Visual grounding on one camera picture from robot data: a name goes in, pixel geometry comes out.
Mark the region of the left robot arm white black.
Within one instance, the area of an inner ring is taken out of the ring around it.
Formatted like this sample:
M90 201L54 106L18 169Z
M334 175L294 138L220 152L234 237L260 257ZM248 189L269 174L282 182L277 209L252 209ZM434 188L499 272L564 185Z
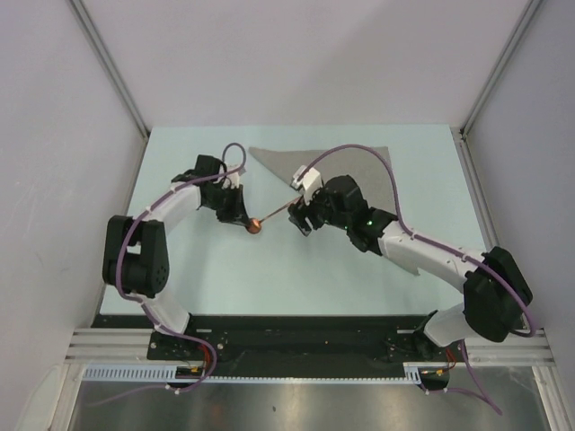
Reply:
M192 169L176 175L165 193L137 217L115 215L107 224L102 278L119 295L137 303L155 330L169 335L166 346L178 358L193 356L199 338L187 330L190 313L169 290L168 234L202 207L223 224L252 225L243 199L243 166L199 155Z

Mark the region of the copper spoon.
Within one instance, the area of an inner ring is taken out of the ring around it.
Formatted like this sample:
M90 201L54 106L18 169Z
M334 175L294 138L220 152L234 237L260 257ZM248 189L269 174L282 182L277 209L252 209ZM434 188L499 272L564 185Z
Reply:
M288 209L292 204L296 203L297 201L298 201L298 198L294 198L294 199L288 201L286 204L282 205L281 207L278 207L277 209L273 210L269 214L265 215L264 217L261 217L261 218L252 217L249 220L249 223L246 227L246 231L250 234L260 233L262 230L263 224L265 222L270 220L273 216L276 216L279 213L281 213L282 211Z

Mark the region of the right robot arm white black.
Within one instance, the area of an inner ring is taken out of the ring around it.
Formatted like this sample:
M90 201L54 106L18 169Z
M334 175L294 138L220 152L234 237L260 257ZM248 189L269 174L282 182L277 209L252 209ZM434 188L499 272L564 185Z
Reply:
M339 228L359 251L413 275L430 273L462 294L460 304L430 313L414 331L415 351L425 360L437 359L447 346L468 337L503 342L533 299L508 251L469 252L407 233L397 215L370 206L349 175L323 181L312 169L295 174L291 186L301 197L289 206L289 220L303 235L325 225Z

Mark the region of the grey cloth napkin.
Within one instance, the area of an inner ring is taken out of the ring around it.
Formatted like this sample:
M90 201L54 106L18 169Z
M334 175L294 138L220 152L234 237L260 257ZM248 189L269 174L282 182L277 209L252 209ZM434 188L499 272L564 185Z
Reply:
M367 236L348 235L351 244L361 252L372 252L390 260L413 275L419 274L415 259L404 258L397 251L388 251L387 244L400 239L396 198L393 184L385 168L390 166L389 152L385 147L359 148L349 151L272 151L252 147L250 154L275 176L290 186L293 174L301 165L315 168L321 173L323 185L327 180L341 175L351 176L359 185L363 197L370 206L371 221L367 224Z

